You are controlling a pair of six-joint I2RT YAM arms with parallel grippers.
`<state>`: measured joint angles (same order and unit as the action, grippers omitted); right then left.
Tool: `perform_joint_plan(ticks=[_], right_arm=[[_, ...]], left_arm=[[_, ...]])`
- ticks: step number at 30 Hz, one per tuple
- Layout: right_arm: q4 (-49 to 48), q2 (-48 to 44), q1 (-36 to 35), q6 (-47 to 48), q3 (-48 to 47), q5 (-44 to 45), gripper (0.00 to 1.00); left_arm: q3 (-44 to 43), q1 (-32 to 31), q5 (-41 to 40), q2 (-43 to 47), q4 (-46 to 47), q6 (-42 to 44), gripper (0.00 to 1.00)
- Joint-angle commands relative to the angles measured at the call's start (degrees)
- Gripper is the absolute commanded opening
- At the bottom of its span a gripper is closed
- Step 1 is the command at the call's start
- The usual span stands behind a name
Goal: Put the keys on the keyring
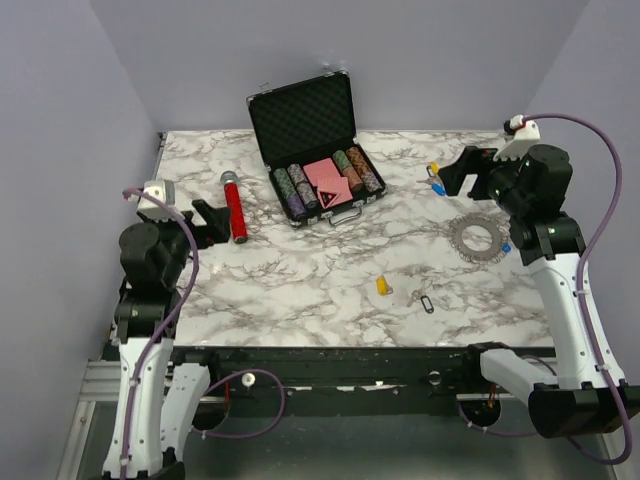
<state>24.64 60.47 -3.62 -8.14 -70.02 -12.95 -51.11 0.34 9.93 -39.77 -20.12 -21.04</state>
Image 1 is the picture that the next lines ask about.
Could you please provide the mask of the metal disc with keyrings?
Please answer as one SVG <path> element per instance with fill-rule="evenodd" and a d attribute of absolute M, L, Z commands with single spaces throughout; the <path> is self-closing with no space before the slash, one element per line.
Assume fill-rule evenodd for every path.
<path fill-rule="evenodd" d="M 506 243 L 501 224 L 494 217 L 481 213 L 470 213 L 451 220 L 447 238 L 462 259 L 474 264 L 499 262 Z"/>

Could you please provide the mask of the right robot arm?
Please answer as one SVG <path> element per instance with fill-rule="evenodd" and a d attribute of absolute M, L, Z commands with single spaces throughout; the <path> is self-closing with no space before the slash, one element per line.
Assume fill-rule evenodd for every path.
<path fill-rule="evenodd" d="M 545 438 L 610 433 L 639 411 L 639 389 L 618 366 L 588 292 L 586 245 L 562 210 L 573 169 L 566 151 L 537 144 L 517 160 L 470 146 L 436 177 L 448 196 L 467 176 L 469 198 L 492 200 L 509 216 L 509 235 L 534 279 L 550 323 L 556 372 L 550 374 L 498 342 L 472 344 L 460 379 L 480 392 L 496 384 L 524 403 Z"/>

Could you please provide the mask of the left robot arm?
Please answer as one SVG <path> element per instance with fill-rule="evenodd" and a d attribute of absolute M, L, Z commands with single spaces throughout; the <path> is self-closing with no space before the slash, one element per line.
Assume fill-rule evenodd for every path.
<path fill-rule="evenodd" d="M 177 322 L 189 293 L 178 279 L 197 253 L 228 242 L 231 211 L 195 200 L 182 219 L 143 217 L 120 235 L 125 276 L 114 313 L 120 386 L 105 479 L 183 479 L 186 436 L 201 395 L 214 393 L 222 372 L 209 354 L 179 355 L 165 383 Z"/>

